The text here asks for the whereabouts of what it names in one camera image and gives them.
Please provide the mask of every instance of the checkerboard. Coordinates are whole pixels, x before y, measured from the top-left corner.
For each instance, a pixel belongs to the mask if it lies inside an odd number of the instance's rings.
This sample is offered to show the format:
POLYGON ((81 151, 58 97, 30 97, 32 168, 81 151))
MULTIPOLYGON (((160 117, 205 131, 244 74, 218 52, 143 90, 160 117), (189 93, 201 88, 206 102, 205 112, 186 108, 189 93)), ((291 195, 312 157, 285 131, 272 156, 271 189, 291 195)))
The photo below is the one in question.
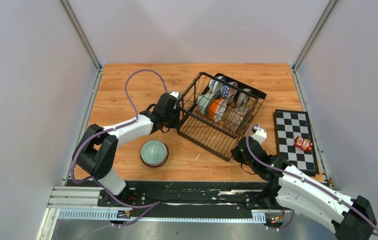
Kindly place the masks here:
POLYGON ((289 160, 291 164, 309 176, 318 174, 314 145, 309 152, 304 152, 294 146, 297 136, 308 139, 313 143, 308 114, 304 111, 276 109, 274 112, 274 125, 277 154, 289 160))

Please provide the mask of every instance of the red toy car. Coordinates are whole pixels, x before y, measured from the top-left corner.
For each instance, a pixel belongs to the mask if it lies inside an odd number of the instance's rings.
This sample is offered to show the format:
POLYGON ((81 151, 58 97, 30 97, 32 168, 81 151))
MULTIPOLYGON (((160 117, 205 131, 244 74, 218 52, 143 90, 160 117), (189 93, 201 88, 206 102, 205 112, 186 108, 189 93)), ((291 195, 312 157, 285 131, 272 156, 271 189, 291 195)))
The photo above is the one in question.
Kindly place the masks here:
POLYGON ((312 142, 308 139, 304 139, 301 136, 295 138, 295 147, 300 148, 304 152, 309 152, 312 149, 312 142))

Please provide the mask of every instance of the wire dish rack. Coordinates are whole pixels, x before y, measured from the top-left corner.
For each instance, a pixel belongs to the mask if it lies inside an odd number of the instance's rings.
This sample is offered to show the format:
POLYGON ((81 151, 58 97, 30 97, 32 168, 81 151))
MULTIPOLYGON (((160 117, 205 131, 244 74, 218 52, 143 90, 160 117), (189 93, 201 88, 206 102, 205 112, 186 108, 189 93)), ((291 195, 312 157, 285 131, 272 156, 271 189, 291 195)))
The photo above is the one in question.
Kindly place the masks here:
POLYGON ((230 161, 267 94, 231 77, 200 72, 181 97, 177 134, 230 161))

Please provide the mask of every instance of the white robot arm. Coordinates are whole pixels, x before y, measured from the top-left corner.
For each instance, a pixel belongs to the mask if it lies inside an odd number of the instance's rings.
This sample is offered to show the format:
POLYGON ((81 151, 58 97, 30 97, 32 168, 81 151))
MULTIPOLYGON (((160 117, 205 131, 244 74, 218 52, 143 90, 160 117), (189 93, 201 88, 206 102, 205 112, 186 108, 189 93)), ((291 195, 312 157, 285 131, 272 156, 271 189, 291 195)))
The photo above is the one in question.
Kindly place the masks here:
MULTIPOLYGON (((91 139, 83 147, 77 156, 77 164, 112 194, 119 195, 126 184, 112 168, 117 148, 138 137, 162 131, 163 127, 179 128, 179 97, 178 92, 164 93, 157 104, 151 105, 135 118, 111 126, 89 126, 77 149, 93 135, 98 137, 91 139), (98 150, 94 148, 94 145, 100 144, 98 150)), ((277 155, 267 155, 261 147, 267 138, 266 131, 255 127, 253 132, 248 139, 243 137, 239 141, 237 147, 232 150, 232 156, 237 162, 248 165, 262 179, 269 182, 260 194, 269 208, 284 207, 301 213, 328 228, 339 240, 370 238, 373 233, 370 224, 348 206, 341 204, 341 201, 348 203, 376 225, 374 213, 367 199, 362 196, 353 199, 338 193, 308 177, 287 160, 277 155), (253 156, 271 167, 259 164, 253 156), (311 183, 320 185, 321 190, 311 183)))
POLYGON ((335 233, 338 240, 370 238, 373 228, 350 208, 359 210, 376 225, 367 199, 362 196, 353 199, 338 193, 310 178, 287 160, 277 155, 267 155, 261 147, 267 133, 260 127, 254 127, 253 132, 248 139, 244 137, 240 140, 237 148, 232 150, 232 155, 237 162, 250 166, 255 173, 269 182, 261 197, 270 208, 278 205, 301 213, 335 233))
POLYGON ((141 136, 152 134, 162 128, 175 129, 180 125, 180 109, 178 100, 180 93, 177 91, 164 93, 157 104, 149 106, 145 111, 130 120, 100 127, 93 124, 88 127, 83 138, 74 152, 91 136, 99 135, 92 139, 77 156, 77 165, 93 176, 112 194, 119 195, 125 188, 125 181, 120 178, 112 168, 115 152, 119 146, 132 141, 141 136))

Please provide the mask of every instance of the wooden tabletop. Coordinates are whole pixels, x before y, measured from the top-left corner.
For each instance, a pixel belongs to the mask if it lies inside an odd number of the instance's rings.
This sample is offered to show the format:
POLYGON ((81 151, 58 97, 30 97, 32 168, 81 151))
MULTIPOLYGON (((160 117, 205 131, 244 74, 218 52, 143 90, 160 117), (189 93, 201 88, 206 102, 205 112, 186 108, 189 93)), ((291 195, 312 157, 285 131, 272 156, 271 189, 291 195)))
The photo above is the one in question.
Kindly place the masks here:
MULTIPOLYGON (((124 94, 128 76, 140 69, 152 69, 164 78, 168 91, 183 92, 199 72, 211 75, 223 73, 267 94, 262 107, 252 121, 267 131, 263 148, 268 154, 276 154, 273 112, 275 109, 301 111, 301 103, 288 64, 258 63, 125 63, 107 64, 104 68, 96 95, 89 125, 110 126, 134 117, 134 110, 124 94)), ((135 75, 128 86, 129 94, 138 112, 155 104, 164 87, 151 72, 135 75)), ((121 146, 115 155, 113 168, 125 180, 145 181, 263 181, 257 175, 249 175, 234 160, 226 162, 194 143, 177 135, 175 129, 160 131, 137 138, 121 146), (140 160, 142 145, 152 139, 164 142, 169 149, 168 160, 160 167, 148 167, 140 160)), ((87 174, 76 169, 76 177, 87 174)), ((323 181, 321 171, 314 177, 323 181)))

